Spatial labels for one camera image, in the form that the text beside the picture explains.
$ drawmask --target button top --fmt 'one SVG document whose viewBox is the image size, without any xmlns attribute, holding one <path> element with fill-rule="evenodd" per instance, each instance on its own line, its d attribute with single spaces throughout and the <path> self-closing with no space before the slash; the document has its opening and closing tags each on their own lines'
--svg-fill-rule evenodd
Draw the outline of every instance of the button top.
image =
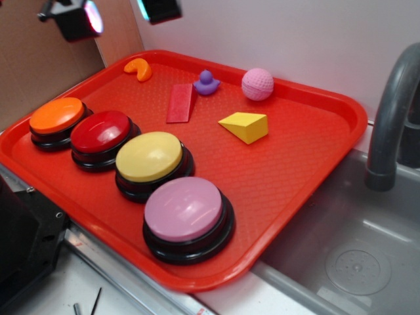
<svg viewBox="0 0 420 315">
<path fill-rule="evenodd" d="M 72 131 L 72 146 L 82 153 L 99 153 L 117 146 L 129 134 L 129 118 L 116 110 L 84 119 Z"/>
<path fill-rule="evenodd" d="M 117 154 L 116 167 L 132 182 L 150 182 L 168 175 L 182 159 L 182 146 L 170 133 L 156 131 L 136 136 Z"/>
<path fill-rule="evenodd" d="M 148 199 L 144 219 L 157 237 L 186 242 L 203 236 L 222 214 L 217 187 L 199 177 L 182 177 L 160 186 Z"/>
<path fill-rule="evenodd" d="M 84 112 L 83 103 L 78 98 L 59 98 L 38 108 L 29 124 L 36 133 L 56 133 L 73 125 Z"/>
</svg>

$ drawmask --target yellow triangular prism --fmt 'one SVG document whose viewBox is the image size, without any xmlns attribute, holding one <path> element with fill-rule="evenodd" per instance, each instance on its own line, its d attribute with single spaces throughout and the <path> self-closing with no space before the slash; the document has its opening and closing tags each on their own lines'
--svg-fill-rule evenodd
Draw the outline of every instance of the yellow triangular prism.
<svg viewBox="0 0 420 315">
<path fill-rule="evenodd" d="M 234 113 L 219 123 L 246 144 L 251 144 L 268 134 L 267 115 Z"/>
</svg>

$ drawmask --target stainless steel sink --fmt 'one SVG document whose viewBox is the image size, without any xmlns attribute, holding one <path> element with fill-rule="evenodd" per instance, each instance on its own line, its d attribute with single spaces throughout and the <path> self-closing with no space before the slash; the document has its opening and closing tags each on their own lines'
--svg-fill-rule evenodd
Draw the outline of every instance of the stainless steel sink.
<svg viewBox="0 0 420 315">
<path fill-rule="evenodd" d="M 419 314 L 420 172 L 374 192 L 366 159 L 351 151 L 253 271 L 318 314 Z"/>
</svg>

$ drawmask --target toy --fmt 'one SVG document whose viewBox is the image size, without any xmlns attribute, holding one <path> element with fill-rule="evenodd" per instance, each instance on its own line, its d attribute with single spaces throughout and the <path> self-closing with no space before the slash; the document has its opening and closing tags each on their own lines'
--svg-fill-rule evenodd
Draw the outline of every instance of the toy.
<svg viewBox="0 0 420 315">
<path fill-rule="evenodd" d="M 169 99 L 167 123 L 188 123 L 194 104 L 197 99 L 197 90 L 193 84 L 176 84 L 172 86 Z"/>
<path fill-rule="evenodd" d="M 268 120 L 264 114 L 234 113 L 219 123 L 246 144 L 268 134 Z"/>
<path fill-rule="evenodd" d="M 221 82 L 213 79 L 213 74 L 209 70 L 204 70 L 199 75 L 199 80 L 194 82 L 194 86 L 200 95 L 213 94 Z"/>
<path fill-rule="evenodd" d="M 140 82 L 144 82 L 150 79 L 152 76 L 152 69 L 143 58 L 136 58 L 130 61 L 124 67 L 124 72 L 131 74 L 133 72 L 137 72 L 137 79 Z"/>
<path fill-rule="evenodd" d="M 265 100 L 274 90 L 274 79 L 264 69 L 254 68 L 242 77 L 242 91 L 251 100 Z"/>
</svg>

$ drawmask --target purple rubber duck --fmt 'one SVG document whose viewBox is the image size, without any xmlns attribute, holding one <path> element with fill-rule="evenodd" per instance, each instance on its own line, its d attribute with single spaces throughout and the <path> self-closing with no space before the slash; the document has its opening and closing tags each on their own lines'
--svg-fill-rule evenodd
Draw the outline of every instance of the purple rubber duck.
<svg viewBox="0 0 420 315">
<path fill-rule="evenodd" d="M 220 84 L 219 80 L 213 79 L 213 74 L 209 70 L 204 70 L 200 73 L 199 80 L 194 82 L 194 87 L 198 94 L 210 95 L 217 90 Z"/>
</svg>

